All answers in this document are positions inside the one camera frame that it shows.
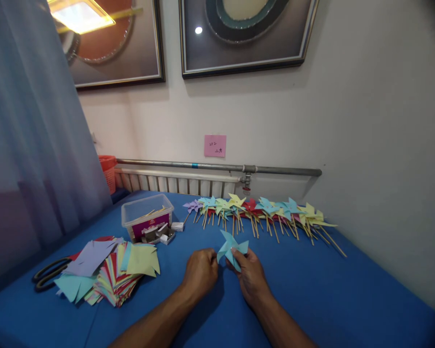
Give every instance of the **radiator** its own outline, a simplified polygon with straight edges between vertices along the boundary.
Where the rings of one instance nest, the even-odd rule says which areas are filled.
[[[174,192],[227,199],[230,198],[229,193],[235,192],[239,177],[115,168],[115,180],[117,188],[125,188],[129,192]]]

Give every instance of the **clear plastic container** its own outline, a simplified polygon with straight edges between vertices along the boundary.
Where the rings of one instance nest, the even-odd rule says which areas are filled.
[[[174,206],[168,198],[159,194],[141,200],[124,203],[121,207],[121,224],[127,229],[133,243],[142,240],[145,231],[152,228],[169,226],[173,220]]]

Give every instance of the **white wall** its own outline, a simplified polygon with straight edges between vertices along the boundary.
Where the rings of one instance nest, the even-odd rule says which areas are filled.
[[[167,83],[80,94],[99,153],[316,167],[252,184],[318,207],[435,308],[435,17],[417,0],[321,0],[300,68],[184,81],[176,1],[162,1]],[[203,157],[227,135],[226,159]]]

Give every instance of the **picture frame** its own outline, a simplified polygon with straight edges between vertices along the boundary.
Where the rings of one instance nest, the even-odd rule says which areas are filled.
[[[79,35],[67,28],[61,33],[55,21],[76,89],[165,82],[159,0],[97,4],[115,17],[115,25]]]
[[[319,0],[179,0],[182,77],[303,64],[318,3]]]

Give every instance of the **scissors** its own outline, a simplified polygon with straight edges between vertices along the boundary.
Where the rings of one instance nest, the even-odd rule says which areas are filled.
[[[66,269],[68,263],[71,261],[72,259],[70,257],[64,257],[38,271],[34,277],[32,277],[32,282],[35,283],[34,291],[43,292],[54,287],[56,284],[54,283],[53,278]]]

